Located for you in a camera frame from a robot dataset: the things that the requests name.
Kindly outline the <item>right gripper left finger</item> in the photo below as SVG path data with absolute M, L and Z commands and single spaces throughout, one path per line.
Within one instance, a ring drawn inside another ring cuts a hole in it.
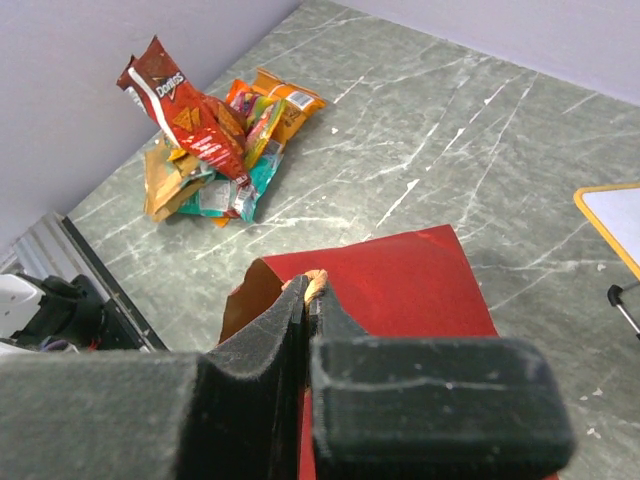
M 296 478 L 307 285 L 206 354 L 5 356 L 2 477 Z

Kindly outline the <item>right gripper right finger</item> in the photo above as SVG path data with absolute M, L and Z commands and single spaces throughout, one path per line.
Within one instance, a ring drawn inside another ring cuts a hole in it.
M 545 479 L 575 452 L 542 353 L 514 338 L 383 337 L 331 287 L 310 300 L 319 479 Z

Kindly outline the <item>red paper bag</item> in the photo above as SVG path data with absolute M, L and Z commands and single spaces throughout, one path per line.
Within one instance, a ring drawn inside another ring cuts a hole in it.
M 308 341 L 299 473 L 294 479 L 319 479 L 311 437 L 309 360 L 314 328 L 308 303 L 326 287 L 375 336 L 497 337 L 466 255 L 453 229 L 445 225 L 255 260 L 227 299 L 217 346 L 270 308 L 298 276 L 308 281 L 304 292 Z

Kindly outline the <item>teal snack packet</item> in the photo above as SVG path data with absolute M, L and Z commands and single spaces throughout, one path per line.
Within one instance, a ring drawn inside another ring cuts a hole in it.
M 236 182 L 217 174 L 178 212 L 207 218 L 240 218 L 253 223 L 257 203 L 276 175 L 282 159 L 283 154 L 262 155 L 249 171 L 250 184 L 245 187 L 239 187 Z

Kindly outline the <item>gold brown snack packet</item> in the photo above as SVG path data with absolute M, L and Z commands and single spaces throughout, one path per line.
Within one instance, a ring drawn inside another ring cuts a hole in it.
M 171 153 L 164 145 L 145 153 L 144 211 L 155 223 L 176 213 L 215 174 L 195 156 L 170 160 Z

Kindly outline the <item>red silver snack packet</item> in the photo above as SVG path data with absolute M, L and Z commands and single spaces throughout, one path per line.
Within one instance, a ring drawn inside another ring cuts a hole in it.
M 244 161 L 246 120 L 222 100 L 196 89 L 157 37 L 140 57 L 130 58 L 117 86 L 175 146 L 241 186 L 250 183 Z

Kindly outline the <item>red yellow snack packet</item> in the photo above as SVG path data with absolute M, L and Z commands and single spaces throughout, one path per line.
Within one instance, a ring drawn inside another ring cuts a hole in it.
M 262 95 L 243 80 L 235 79 L 226 103 L 245 120 L 244 165 L 251 170 L 267 148 L 285 112 L 286 102 Z

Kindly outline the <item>orange kettle chips bag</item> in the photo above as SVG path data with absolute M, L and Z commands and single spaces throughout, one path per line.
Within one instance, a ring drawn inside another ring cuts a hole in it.
M 285 112 L 262 155 L 283 154 L 287 143 L 298 133 L 304 123 L 314 113 L 327 106 L 327 102 L 315 91 L 287 82 L 263 67 L 257 69 L 254 81 L 248 85 L 262 95 L 283 99 L 286 102 Z M 214 222 L 222 226 L 230 219 L 214 218 Z

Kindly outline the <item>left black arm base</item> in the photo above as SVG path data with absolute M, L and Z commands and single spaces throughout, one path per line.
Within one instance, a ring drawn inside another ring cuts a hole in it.
M 40 311 L 22 331 L 38 341 L 40 352 L 61 351 L 65 345 L 80 350 L 134 349 L 119 313 L 104 301 L 91 280 L 78 275 L 70 281 L 50 275 L 44 279 L 17 273 L 41 288 Z

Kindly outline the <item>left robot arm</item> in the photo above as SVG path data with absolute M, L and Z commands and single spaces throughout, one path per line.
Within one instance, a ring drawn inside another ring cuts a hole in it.
M 44 296 L 41 288 L 18 275 L 1 275 L 1 356 L 38 350 L 38 341 L 22 331 L 40 311 Z

